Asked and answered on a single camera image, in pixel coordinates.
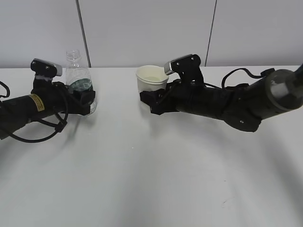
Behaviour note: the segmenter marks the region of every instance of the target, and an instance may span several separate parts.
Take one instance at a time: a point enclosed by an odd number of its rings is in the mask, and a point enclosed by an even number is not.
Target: white paper cup
[[[154,65],[139,67],[136,72],[138,91],[156,91],[165,89],[169,77],[165,74],[164,68]]]

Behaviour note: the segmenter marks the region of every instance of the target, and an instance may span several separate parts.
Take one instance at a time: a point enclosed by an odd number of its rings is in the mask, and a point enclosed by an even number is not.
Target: white table
[[[234,68],[202,72],[220,85]],[[1,227],[303,226],[303,109],[256,133],[186,113],[152,115],[140,107],[135,70],[91,69],[97,111],[71,116],[53,139],[0,141]],[[33,77],[0,70],[11,97],[28,94]],[[237,72],[227,84],[253,81]],[[32,123],[17,134],[51,132]]]

